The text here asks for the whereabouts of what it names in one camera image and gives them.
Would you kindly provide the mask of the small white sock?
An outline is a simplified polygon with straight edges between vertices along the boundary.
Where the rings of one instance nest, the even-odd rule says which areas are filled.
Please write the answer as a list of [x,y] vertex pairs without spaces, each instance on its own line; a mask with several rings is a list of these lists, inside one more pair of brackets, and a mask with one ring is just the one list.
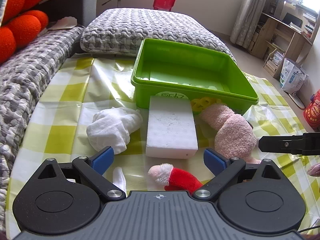
[[112,179],[113,184],[126,193],[126,179],[121,167],[114,168]]

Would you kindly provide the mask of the pink fuzzy sock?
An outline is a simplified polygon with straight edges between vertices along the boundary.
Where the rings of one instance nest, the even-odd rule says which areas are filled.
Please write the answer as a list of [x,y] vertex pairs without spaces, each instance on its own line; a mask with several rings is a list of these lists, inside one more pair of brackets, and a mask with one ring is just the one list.
[[249,164],[260,163],[251,155],[257,145],[257,137],[242,115],[234,113],[226,105],[216,103],[203,110],[200,118],[217,131],[214,141],[217,153],[227,159],[238,157]]

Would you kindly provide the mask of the white cloth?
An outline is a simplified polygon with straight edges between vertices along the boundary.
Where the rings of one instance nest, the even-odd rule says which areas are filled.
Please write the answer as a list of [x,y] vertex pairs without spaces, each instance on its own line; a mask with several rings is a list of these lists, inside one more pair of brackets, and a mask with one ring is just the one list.
[[90,145],[96,151],[110,146],[114,154],[120,154],[127,149],[130,134],[140,129],[142,123],[139,111],[112,107],[96,113],[92,123],[87,126],[86,133]]

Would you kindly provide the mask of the red santa hat plush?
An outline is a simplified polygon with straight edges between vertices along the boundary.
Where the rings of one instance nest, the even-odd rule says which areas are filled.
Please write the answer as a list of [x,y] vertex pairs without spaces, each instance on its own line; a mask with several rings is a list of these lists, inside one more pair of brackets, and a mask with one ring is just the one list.
[[193,194],[203,186],[191,173],[168,163],[152,166],[148,175],[156,184],[163,186],[165,191],[184,190]]

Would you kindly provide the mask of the red snack bag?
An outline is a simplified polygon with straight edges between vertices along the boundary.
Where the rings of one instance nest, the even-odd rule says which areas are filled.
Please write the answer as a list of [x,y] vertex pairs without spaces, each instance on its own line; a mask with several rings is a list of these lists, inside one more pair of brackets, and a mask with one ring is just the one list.
[[304,119],[313,129],[320,126],[320,90],[313,94],[310,103],[303,112]]

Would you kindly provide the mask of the yellow checkered plastic tablecloth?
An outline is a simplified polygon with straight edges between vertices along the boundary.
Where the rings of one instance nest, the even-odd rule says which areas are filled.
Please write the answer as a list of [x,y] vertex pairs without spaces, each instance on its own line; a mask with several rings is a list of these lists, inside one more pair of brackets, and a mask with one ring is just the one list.
[[[94,155],[96,151],[86,134],[93,115],[112,107],[136,109],[133,98],[135,88],[131,84],[134,61],[82,56],[65,61],[52,78],[33,111],[9,178],[5,203],[5,234],[8,239],[20,233],[12,213],[12,203],[41,163],[47,158],[68,163],[80,155]],[[283,98],[272,83],[243,73],[259,96],[258,104],[245,113],[257,138],[306,132],[285,101],[287,98]],[[147,173],[151,166],[162,163],[171,163],[186,170],[202,183],[213,178],[203,163],[203,150],[213,147],[215,130],[195,116],[199,150],[192,158],[148,158],[145,156],[148,110],[139,111],[144,123],[130,135],[126,151],[115,156],[112,167],[105,173],[107,179],[112,181],[113,169],[119,166],[126,179],[127,192],[161,190],[149,180]],[[319,163],[319,157],[262,153],[257,148],[252,155],[256,159],[272,159],[303,197],[306,214],[299,229],[319,225],[319,178],[307,174],[312,165]]]

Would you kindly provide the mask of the white foam sponge block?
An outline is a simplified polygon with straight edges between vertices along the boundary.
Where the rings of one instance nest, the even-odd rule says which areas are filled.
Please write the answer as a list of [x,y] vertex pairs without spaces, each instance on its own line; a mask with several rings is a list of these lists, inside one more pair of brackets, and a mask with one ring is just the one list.
[[152,96],[149,105],[146,156],[189,159],[197,150],[197,135],[190,101]]

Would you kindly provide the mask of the white paper shopping bag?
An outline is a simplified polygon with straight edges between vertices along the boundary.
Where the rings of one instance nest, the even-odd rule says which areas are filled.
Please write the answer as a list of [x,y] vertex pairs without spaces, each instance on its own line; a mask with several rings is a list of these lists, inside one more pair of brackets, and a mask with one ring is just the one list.
[[288,58],[284,59],[279,79],[280,87],[284,92],[290,95],[296,95],[308,77],[305,70],[295,61]]

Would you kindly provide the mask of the green plastic storage bin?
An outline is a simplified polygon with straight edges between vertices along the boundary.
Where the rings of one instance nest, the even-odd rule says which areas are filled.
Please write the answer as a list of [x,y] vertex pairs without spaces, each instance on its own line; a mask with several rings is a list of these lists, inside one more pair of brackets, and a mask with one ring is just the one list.
[[135,102],[149,108],[152,96],[188,99],[193,112],[223,103],[239,114],[259,101],[244,73],[225,53],[172,41],[142,41],[132,72]]

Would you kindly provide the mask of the wooden desk with shelves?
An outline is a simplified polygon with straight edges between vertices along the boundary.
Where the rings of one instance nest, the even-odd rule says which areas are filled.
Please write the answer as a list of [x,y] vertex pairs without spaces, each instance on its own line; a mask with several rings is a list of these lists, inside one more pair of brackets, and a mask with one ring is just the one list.
[[278,78],[285,58],[304,62],[318,29],[319,13],[300,2],[267,0],[248,52],[265,60],[264,68]]

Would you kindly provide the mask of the grey quilted sofa cover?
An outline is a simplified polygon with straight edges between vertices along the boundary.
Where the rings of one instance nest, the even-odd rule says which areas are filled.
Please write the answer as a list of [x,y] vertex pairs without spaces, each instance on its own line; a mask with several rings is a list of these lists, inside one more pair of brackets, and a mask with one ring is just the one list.
[[33,110],[83,27],[48,31],[1,64],[1,232],[9,178]]

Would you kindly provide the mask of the grey quilted cushion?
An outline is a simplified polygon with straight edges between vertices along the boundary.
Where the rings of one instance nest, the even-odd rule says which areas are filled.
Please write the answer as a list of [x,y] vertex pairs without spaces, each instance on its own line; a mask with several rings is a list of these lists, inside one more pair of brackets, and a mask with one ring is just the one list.
[[80,48],[93,54],[136,56],[146,38],[195,45],[232,56],[217,36],[192,17],[141,8],[105,10],[82,32]]

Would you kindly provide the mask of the white paper scrap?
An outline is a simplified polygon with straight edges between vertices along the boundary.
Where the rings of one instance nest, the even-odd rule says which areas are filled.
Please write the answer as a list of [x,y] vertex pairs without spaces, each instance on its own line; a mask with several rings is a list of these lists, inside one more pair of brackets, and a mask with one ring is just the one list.
[[52,25],[48,30],[63,30],[63,29],[71,29],[77,26],[78,21],[76,18],[72,16],[64,17],[58,20],[54,25]]

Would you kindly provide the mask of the grey window curtain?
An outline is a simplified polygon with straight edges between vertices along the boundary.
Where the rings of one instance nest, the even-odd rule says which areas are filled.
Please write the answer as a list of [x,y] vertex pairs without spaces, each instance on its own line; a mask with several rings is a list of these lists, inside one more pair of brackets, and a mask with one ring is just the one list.
[[270,0],[242,0],[240,10],[235,20],[230,41],[245,49],[254,35],[258,25],[259,18],[263,12],[266,3]]

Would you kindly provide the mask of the orange carrot plush pillow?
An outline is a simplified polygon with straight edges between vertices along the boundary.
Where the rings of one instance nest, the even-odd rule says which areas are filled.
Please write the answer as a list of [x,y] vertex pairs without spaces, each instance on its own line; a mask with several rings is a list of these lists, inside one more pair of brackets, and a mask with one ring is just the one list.
[[1,63],[26,47],[47,27],[47,14],[33,9],[40,1],[7,0],[1,26]]

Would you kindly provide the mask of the red plastic chair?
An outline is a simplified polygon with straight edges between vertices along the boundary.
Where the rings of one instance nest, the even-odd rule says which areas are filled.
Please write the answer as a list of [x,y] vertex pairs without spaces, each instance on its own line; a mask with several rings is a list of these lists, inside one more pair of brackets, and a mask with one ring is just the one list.
[[176,0],[154,0],[153,9],[154,10],[164,10],[171,11]]

